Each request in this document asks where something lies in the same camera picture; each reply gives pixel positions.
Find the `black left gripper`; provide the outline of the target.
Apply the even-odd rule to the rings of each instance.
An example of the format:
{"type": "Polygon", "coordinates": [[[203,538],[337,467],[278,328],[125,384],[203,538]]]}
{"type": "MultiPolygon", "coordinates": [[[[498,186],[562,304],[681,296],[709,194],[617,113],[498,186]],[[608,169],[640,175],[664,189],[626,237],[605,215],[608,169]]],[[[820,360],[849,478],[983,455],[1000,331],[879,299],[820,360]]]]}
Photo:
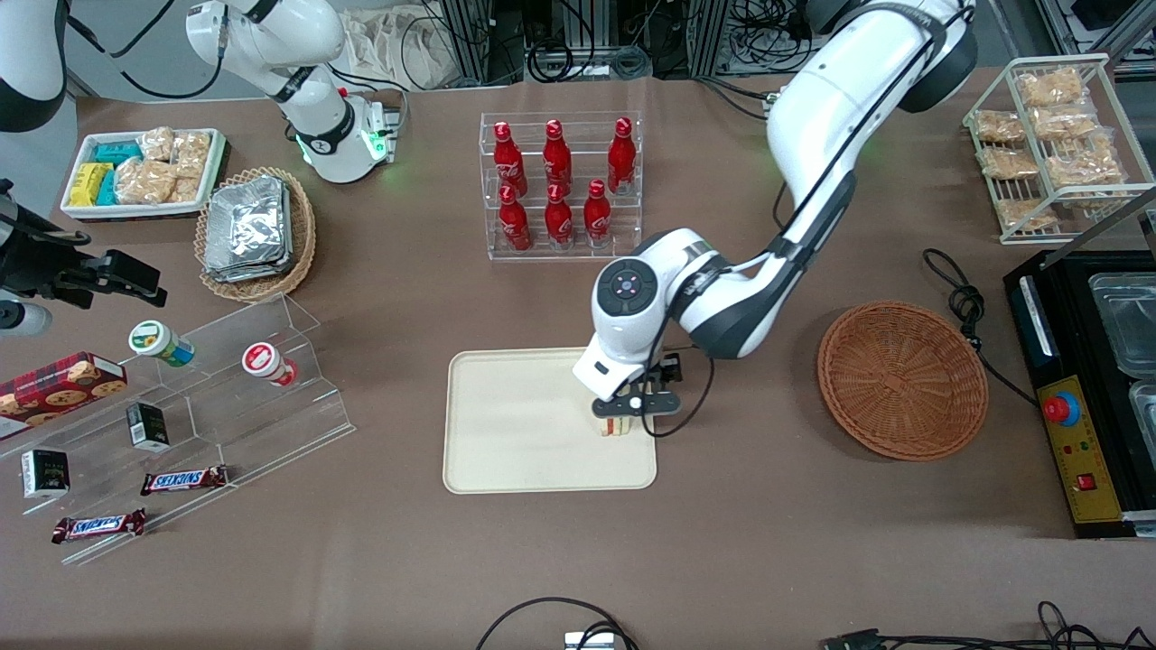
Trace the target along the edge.
{"type": "Polygon", "coordinates": [[[654,419],[677,414],[682,409],[680,396],[670,387],[673,383],[683,381],[680,355],[665,355],[647,374],[632,383],[632,396],[614,396],[608,402],[595,399],[592,413],[595,418],[609,420],[615,418],[639,418],[643,412],[644,431],[652,440],[665,440],[673,433],[681,431],[682,423],[674,424],[668,431],[661,433],[654,419]]]}

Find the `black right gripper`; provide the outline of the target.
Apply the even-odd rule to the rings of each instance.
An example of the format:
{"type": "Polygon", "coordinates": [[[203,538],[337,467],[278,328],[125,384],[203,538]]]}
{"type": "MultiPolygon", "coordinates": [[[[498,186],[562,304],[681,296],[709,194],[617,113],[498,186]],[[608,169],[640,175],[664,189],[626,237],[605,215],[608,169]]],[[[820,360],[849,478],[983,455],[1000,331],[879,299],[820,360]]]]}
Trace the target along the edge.
{"type": "Polygon", "coordinates": [[[5,236],[3,291],[24,300],[38,295],[67,303],[90,303],[95,293],[120,293],[153,306],[166,304],[168,293],[156,268],[123,251],[106,251],[95,260],[79,251],[90,242],[83,232],[36,236],[13,231],[5,236]]]}

